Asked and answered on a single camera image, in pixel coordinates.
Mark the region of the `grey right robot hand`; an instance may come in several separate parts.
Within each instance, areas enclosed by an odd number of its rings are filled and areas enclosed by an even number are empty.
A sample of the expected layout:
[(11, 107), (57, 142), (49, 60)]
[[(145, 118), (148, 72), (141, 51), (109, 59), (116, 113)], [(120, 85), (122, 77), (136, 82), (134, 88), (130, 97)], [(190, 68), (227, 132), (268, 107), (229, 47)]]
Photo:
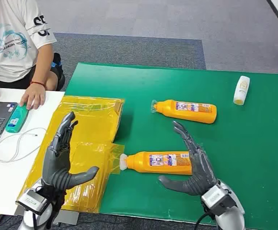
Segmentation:
[(192, 175), (186, 181), (171, 180), (161, 175), (158, 180), (165, 188), (190, 196), (202, 196), (218, 183), (205, 151), (196, 143), (182, 124), (173, 121), (174, 131), (179, 134), (189, 151)]

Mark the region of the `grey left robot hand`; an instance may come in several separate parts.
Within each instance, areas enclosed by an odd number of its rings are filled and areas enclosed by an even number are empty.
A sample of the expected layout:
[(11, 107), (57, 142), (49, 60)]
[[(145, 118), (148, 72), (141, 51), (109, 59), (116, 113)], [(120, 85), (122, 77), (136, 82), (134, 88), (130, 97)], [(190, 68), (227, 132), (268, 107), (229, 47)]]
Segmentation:
[(70, 140), (79, 122), (74, 112), (64, 116), (52, 141), (46, 149), (42, 168), (42, 181), (58, 191), (66, 191), (93, 180), (99, 167), (93, 166), (86, 172), (71, 174)]

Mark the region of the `person's left hand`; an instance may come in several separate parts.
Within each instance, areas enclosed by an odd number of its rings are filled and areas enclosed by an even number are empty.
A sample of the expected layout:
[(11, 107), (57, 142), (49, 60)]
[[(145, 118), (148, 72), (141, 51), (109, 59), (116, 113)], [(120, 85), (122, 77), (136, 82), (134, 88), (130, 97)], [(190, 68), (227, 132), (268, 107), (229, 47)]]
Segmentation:
[(44, 105), (45, 101), (45, 88), (39, 82), (33, 82), (20, 99), (19, 105), (26, 105), (27, 110), (38, 109), (40, 105)]

